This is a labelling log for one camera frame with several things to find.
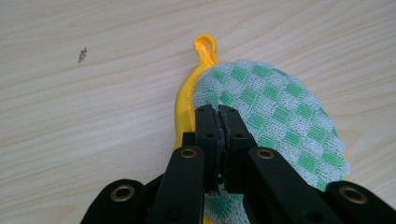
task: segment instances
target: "wooden table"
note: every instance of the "wooden table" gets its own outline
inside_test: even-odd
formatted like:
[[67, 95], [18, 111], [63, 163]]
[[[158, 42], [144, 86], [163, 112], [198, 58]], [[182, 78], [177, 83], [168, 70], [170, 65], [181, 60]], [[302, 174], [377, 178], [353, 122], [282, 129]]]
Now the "wooden table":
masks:
[[297, 76], [334, 120], [350, 180], [395, 208], [395, 12], [375, 0], [2, 1], [0, 223], [79, 223], [108, 183], [163, 173], [201, 33], [224, 62]]

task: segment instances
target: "table surface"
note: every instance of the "table surface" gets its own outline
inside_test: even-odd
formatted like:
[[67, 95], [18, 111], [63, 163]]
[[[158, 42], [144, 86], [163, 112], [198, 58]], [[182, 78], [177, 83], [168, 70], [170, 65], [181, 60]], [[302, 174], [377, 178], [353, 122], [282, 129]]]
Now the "table surface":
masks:
[[79, 223], [110, 182], [163, 173], [201, 33], [299, 78], [350, 180], [396, 207], [396, 2], [166, 2], [2, 1], [1, 223]]

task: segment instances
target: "screw hole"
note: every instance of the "screw hole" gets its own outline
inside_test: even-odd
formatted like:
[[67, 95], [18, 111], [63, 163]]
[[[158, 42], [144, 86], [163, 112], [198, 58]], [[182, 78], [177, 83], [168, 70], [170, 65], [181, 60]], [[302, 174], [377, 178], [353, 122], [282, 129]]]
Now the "screw hole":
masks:
[[275, 156], [272, 151], [267, 149], [258, 150], [257, 155], [262, 159], [272, 159]]
[[119, 185], [110, 193], [110, 198], [116, 203], [128, 201], [134, 196], [134, 187], [131, 185]]
[[368, 201], [366, 195], [352, 187], [343, 186], [338, 191], [341, 196], [352, 203], [365, 204]]
[[186, 148], [180, 151], [180, 156], [182, 158], [186, 158], [186, 159], [194, 158], [196, 155], [197, 152], [194, 149]]

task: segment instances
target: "terry cloth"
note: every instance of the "terry cloth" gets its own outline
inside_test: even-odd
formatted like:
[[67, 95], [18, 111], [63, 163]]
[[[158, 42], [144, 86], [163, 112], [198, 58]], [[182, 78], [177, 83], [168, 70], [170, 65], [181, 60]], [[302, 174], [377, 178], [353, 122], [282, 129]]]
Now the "terry cloth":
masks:
[[[343, 142], [320, 101], [296, 77], [251, 61], [218, 63], [197, 80], [194, 108], [237, 109], [260, 147], [279, 151], [311, 186], [325, 190], [349, 174]], [[216, 223], [248, 223], [242, 195], [205, 196], [205, 214]]]

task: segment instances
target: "small dark speck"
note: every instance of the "small dark speck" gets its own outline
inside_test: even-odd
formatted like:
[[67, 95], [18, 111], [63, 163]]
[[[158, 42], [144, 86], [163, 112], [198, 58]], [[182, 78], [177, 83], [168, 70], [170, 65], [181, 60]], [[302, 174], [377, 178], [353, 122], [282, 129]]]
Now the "small dark speck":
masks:
[[87, 48], [84, 48], [84, 50], [81, 51], [81, 53], [79, 54], [78, 63], [84, 61], [85, 57], [87, 57], [87, 52]]

